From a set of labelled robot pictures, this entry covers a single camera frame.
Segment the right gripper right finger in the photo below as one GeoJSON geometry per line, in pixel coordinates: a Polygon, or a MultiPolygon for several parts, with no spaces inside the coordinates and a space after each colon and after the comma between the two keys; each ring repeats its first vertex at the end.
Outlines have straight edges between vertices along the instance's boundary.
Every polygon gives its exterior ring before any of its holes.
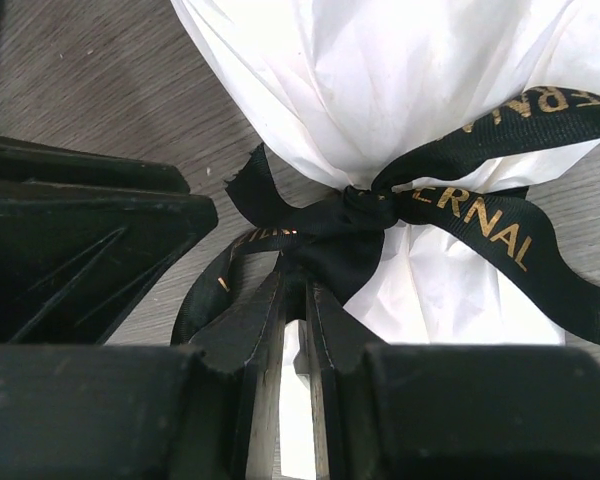
{"type": "Polygon", "coordinates": [[[390,345],[306,288],[321,479],[600,479],[600,366],[547,346],[390,345]]]}

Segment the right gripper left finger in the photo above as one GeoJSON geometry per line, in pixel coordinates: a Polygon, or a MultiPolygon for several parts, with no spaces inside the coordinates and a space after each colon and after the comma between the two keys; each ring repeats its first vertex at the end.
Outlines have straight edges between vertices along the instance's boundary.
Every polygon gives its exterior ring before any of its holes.
{"type": "Polygon", "coordinates": [[[181,346],[0,346],[0,479],[267,479],[284,281],[181,346]]]}

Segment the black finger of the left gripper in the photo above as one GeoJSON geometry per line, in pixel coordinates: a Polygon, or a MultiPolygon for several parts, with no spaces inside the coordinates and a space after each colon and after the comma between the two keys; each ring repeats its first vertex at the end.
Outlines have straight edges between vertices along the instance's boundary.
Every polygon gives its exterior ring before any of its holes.
{"type": "Polygon", "coordinates": [[[0,344],[101,344],[217,225],[171,165],[0,136],[0,344]]]}

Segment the black ribbon gold lettering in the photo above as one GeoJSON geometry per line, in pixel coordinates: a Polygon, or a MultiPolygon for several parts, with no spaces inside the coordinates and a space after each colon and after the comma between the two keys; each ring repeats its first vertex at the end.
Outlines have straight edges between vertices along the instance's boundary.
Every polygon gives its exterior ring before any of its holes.
{"type": "Polygon", "coordinates": [[[232,263],[275,251],[277,268],[297,270],[348,301],[376,271],[386,231],[399,222],[432,225],[504,274],[551,321],[600,345],[600,287],[562,258],[555,230],[522,187],[477,193],[460,178],[486,161],[600,139],[600,95],[530,88],[477,120],[392,161],[367,190],[352,186],[303,208],[285,202],[265,151],[256,148],[226,193],[251,230],[234,239],[187,293],[171,334],[184,344],[232,302],[232,263]]]}

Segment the white wrapping paper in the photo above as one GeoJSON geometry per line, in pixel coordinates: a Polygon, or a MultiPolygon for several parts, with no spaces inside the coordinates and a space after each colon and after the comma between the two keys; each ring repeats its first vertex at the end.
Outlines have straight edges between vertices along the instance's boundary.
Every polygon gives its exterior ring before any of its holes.
{"type": "MultiPolygon", "coordinates": [[[[261,137],[282,199],[367,190],[396,158],[536,86],[600,95],[600,1],[177,1],[186,32],[261,137]]],[[[497,157],[477,193],[559,178],[600,139],[497,157]]],[[[391,343],[559,345],[570,333],[432,225],[399,222],[348,301],[391,343]]]]}

